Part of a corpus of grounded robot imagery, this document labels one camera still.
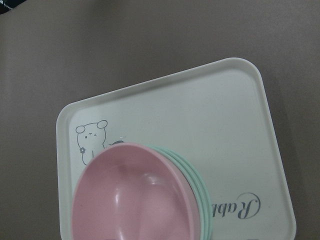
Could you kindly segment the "small pink bowl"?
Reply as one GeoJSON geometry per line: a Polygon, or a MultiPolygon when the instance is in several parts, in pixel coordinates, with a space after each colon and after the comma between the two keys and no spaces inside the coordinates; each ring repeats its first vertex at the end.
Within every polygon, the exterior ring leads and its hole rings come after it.
{"type": "Polygon", "coordinates": [[[95,156],[76,185],[74,240],[198,240],[200,213],[183,172],[167,157],[136,143],[95,156]]]}

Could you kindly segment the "middle green bowl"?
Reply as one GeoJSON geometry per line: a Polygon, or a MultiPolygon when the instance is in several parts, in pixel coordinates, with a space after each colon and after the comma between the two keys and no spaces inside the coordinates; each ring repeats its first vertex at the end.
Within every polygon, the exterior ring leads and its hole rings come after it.
{"type": "Polygon", "coordinates": [[[189,167],[189,169],[191,170],[192,172],[192,175],[194,177],[197,178],[197,182],[198,182],[198,185],[202,188],[202,190],[200,190],[203,194],[204,194],[204,217],[205,217],[205,220],[204,220],[204,223],[207,225],[207,230],[206,230],[206,237],[205,237],[205,240],[210,240],[211,239],[211,236],[212,236],[212,230],[213,230],[213,220],[212,220],[212,210],[213,210],[213,207],[212,207],[212,201],[211,201],[211,196],[210,196],[210,193],[208,191],[208,188],[203,180],[203,178],[201,177],[201,175],[199,174],[199,172],[196,170],[196,168],[188,161],[186,160],[183,156],[181,156],[180,154],[176,153],[176,152],[173,152],[172,151],[172,154],[175,155],[175,157],[179,158],[185,165],[187,165],[189,167]]]}

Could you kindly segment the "green bowl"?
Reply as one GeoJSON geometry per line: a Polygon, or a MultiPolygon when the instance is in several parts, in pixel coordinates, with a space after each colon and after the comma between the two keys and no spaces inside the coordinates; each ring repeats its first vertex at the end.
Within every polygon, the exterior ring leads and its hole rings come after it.
{"type": "Polygon", "coordinates": [[[199,239],[210,240],[212,236],[213,223],[213,220],[211,219],[211,197],[200,173],[186,158],[173,150],[155,145],[147,146],[168,158],[182,172],[193,191],[197,203],[200,220],[199,239]]]}
{"type": "Polygon", "coordinates": [[[210,240],[213,231],[213,206],[210,193],[197,169],[188,160],[184,158],[182,160],[184,161],[186,171],[188,171],[190,175],[189,178],[192,179],[191,188],[194,189],[194,186],[196,188],[196,191],[194,191],[194,193],[197,192],[195,194],[195,197],[200,210],[200,226],[201,228],[203,228],[203,230],[200,231],[200,239],[210,240]]]}
{"type": "Polygon", "coordinates": [[[187,165],[189,167],[189,169],[191,170],[192,172],[192,175],[194,177],[197,178],[197,182],[198,182],[198,185],[202,188],[202,190],[200,190],[203,194],[204,194],[204,217],[205,217],[205,220],[204,220],[204,223],[207,225],[207,230],[206,230],[206,237],[205,237],[205,240],[210,240],[211,239],[211,236],[212,236],[212,230],[213,230],[213,220],[212,220],[212,210],[213,210],[213,207],[212,207],[212,201],[211,201],[211,196],[210,196],[210,193],[208,191],[208,188],[203,180],[203,178],[201,177],[201,175],[199,174],[199,172],[196,170],[196,168],[188,161],[186,160],[183,156],[181,156],[180,154],[176,153],[176,152],[173,152],[172,151],[172,154],[175,155],[175,157],[179,158],[185,165],[187,165]]]}

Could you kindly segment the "top green bowl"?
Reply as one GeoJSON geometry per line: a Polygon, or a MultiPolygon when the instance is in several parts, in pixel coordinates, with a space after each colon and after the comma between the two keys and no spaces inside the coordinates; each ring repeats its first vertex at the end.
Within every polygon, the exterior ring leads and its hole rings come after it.
{"type": "Polygon", "coordinates": [[[193,191],[197,203],[200,220],[199,239],[210,240],[212,236],[213,223],[213,220],[211,219],[211,197],[200,173],[186,158],[173,150],[155,145],[147,146],[168,158],[182,172],[193,191]]]}

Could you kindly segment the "bottom green bowl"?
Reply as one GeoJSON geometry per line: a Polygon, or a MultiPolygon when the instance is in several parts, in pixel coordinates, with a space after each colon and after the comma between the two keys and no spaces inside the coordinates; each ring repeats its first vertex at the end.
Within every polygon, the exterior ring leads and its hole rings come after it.
{"type": "Polygon", "coordinates": [[[192,179],[191,188],[194,189],[194,186],[196,188],[196,191],[194,191],[194,193],[197,192],[195,194],[195,197],[200,210],[200,226],[201,228],[203,228],[203,230],[200,231],[200,239],[210,240],[213,231],[213,206],[210,193],[197,169],[188,160],[184,158],[182,160],[184,161],[186,171],[188,171],[190,175],[189,178],[192,179]]]}

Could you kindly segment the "cream rabbit serving tray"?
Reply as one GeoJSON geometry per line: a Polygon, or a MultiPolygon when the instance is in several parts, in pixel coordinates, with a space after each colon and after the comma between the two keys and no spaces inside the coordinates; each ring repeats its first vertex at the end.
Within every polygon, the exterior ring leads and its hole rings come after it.
{"type": "Polygon", "coordinates": [[[296,219],[259,70],[226,58],[65,106],[56,122],[60,237],[85,168],[77,130],[103,121],[106,142],[170,149],[200,173],[214,240],[293,240],[296,219]]]}

